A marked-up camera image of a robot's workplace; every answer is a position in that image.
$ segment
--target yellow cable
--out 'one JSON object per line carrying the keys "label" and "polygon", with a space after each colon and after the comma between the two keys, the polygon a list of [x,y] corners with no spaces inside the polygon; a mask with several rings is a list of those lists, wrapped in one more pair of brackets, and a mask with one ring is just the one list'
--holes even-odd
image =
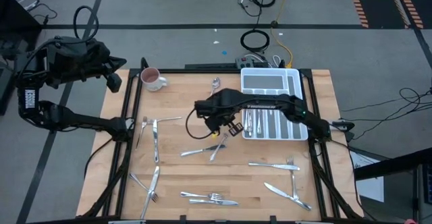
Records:
{"label": "yellow cable", "polygon": [[[279,17],[280,17],[280,15],[281,15],[281,13],[282,13],[282,10],[284,9],[284,5],[285,5],[285,0],[282,1],[281,7],[280,7],[280,9],[279,9],[279,13],[277,14],[276,22],[279,22]],[[271,31],[271,35],[272,35],[272,37],[276,40],[276,43],[277,43],[279,46],[281,46],[282,48],[284,48],[284,49],[288,52],[288,54],[290,54],[290,61],[288,62],[288,64],[286,65],[286,67],[287,67],[287,68],[291,68],[291,67],[292,67],[292,62],[293,62],[293,60],[294,60],[294,56],[293,56],[291,50],[290,50],[287,46],[285,46],[284,44],[282,44],[282,43],[279,41],[279,39],[277,39],[277,37],[276,37],[276,36],[274,35],[274,33],[273,33],[273,28],[271,28],[270,31]]]}

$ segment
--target paper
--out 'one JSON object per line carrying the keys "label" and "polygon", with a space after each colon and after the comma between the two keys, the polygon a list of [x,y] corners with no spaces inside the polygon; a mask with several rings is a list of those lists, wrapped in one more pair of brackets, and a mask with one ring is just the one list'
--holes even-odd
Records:
{"label": "paper", "polygon": [[[354,168],[363,167],[379,161],[350,151]],[[357,181],[357,191],[361,196],[384,202],[384,177],[374,177]]]}

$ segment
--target mug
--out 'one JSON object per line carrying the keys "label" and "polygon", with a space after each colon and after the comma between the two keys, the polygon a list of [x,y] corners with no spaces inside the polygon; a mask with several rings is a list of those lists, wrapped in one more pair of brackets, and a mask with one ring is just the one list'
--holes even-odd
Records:
{"label": "mug", "polygon": [[163,86],[168,86],[167,79],[161,77],[159,70],[153,67],[145,68],[140,77],[144,87],[151,92],[155,92]]}

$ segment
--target floor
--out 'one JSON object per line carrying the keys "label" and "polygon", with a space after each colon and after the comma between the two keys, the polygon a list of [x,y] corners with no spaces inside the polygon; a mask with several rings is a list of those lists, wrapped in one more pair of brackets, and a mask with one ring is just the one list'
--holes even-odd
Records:
{"label": "floor", "polygon": [[[183,68],[187,63],[231,63],[245,54],[241,35],[254,24],[236,0],[41,0],[58,12],[49,24],[72,24],[80,5],[99,6],[101,24],[237,24],[231,29],[161,26],[160,29],[100,29],[96,38],[104,42],[116,57],[128,60],[124,68],[139,67],[140,58],[159,68]],[[282,0],[263,10],[261,24],[275,19]],[[286,0],[281,24],[360,25],[352,0]],[[37,12],[46,14],[41,8]],[[257,12],[250,5],[250,13]],[[83,12],[79,24],[87,24]],[[55,35],[73,36],[70,26],[43,30],[39,43]],[[422,30],[432,43],[432,31]],[[409,87],[426,92],[431,87],[431,68],[412,30],[363,29],[278,29],[276,35],[294,54],[295,68],[330,69],[340,109],[349,109],[399,97],[399,89]],[[262,43],[251,37],[250,45]],[[288,56],[271,39],[268,56]],[[44,87],[41,98],[59,102],[65,86],[58,90]],[[75,112],[97,116],[106,87],[103,80],[75,82],[67,106]],[[381,119],[404,105],[403,101],[342,113],[347,119]],[[381,124],[351,145],[386,157],[397,157],[430,147],[432,111],[421,111],[399,120]],[[356,123],[354,133],[371,127],[371,122]],[[22,209],[30,182],[43,151],[48,132],[32,127],[17,114],[14,95],[7,113],[0,117],[0,222],[15,223]],[[90,155],[94,132],[78,130],[58,133],[47,166],[28,213],[27,222],[73,218],[83,183],[83,170]],[[386,203],[364,200],[383,219],[410,217],[410,174],[387,177]]]}

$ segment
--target black metal frame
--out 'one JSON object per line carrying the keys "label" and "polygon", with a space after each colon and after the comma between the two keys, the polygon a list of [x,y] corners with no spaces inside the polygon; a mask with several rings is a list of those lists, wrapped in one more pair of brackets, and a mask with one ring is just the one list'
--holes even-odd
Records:
{"label": "black metal frame", "polygon": [[[121,116],[126,117],[128,114],[128,105],[130,102],[130,96],[132,91],[132,84],[135,78],[138,78],[137,75],[139,75],[140,71],[149,65],[143,58],[141,61],[141,68],[140,69],[131,69],[128,76],[128,84],[126,86],[126,93],[125,93],[125,99],[123,103],[123,108],[121,110]],[[162,74],[239,74],[239,69],[160,69],[159,70]],[[312,103],[312,110],[315,115],[319,116],[319,106],[317,101],[317,94],[315,92],[315,85],[313,81],[313,75],[311,69],[300,69],[299,70],[302,77],[305,77],[308,81],[309,90],[310,90],[310,98]],[[141,97],[141,89],[142,89],[142,82],[138,80],[138,85],[136,87],[136,94],[134,99],[134,106],[132,110],[132,118],[135,120],[134,123],[136,123],[136,118],[138,114],[138,106],[140,102]],[[303,95],[305,94],[304,91],[304,84],[303,80],[301,80],[301,88]],[[304,98],[305,107],[307,107],[306,103],[306,97]],[[42,222],[46,224],[57,224],[57,223],[108,223],[108,221],[119,221],[122,213],[122,206],[124,201],[124,194],[126,191],[126,180],[128,176],[128,168],[130,164],[130,155],[132,150],[132,143],[133,143],[133,137],[129,141],[126,142],[126,151],[124,156],[124,161],[120,165],[120,167],[117,168],[120,158],[120,152],[122,149],[122,143],[116,142],[114,153],[113,153],[113,160],[111,162],[111,170],[109,174],[109,184],[105,191],[101,194],[100,199],[105,199],[106,201],[102,202],[99,206],[93,206],[91,210],[88,212],[89,215],[84,215],[83,217],[77,217],[76,219],[70,219],[70,220],[61,220],[61,221],[49,221],[49,222]],[[315,151],[315,144],[317,141],[314,138],[308,139],[308,146],[311,152],[311,160],[313,160],[312,156],[316,156]],[[322,152],[322,159],[323,159],[323,170],[324,174],[327,177],[325,184],[327,187],[333,185],[333,179],[331,176],[331,166],[329,162],[329,155],[327,152],[327,147],[324,142],[319,142],[319,147],[321,148]],[[115,208],[115,214],[109,215],[109,209],[111,206],[111,195],[112,190],[114,189],[114,186],[118,183],[119,184],[119,194],[117,196],[117,204]],[[333,188],[333,191],[336,191],[336,195],[333,196],[330,192],[330,201],[331,201],[331,207],[333,216],[328,217],[327,216],[327,210],[325,206],[324,201],[324,195],[323,195],[323,186],[321,184],[321,181],[323,179],[320,177],[320,175],[314,171],[314,181],[315,181],[315,188],[317,192],[317,198],[318,198],[318,205],[320,210],[320,216],[321,221],[331,222],[335,224],[345,224],[345,223],[361,223],[361,224],[389,224],[384,222],[377,222],[377,221],[370,221],[366,219],[344,219],[340,218],[340,212],[337,200],[341,200],[341,196],[337,192],[337,190]],[[99,210],[102,208],[102,217],[95,217]],[[154,224],[164,224],[164,223],[180,223],[180,224],[209,224],[209,223],[235,223],[235,224],[277,224],[277,223],[283,223],[283,224],[294,224],[295,221],[277,221],[275,216],[270,216],[269,221],[187,221],[186,215],[180,216],[178,220],[146,220],[146,223],[154,223]]]}

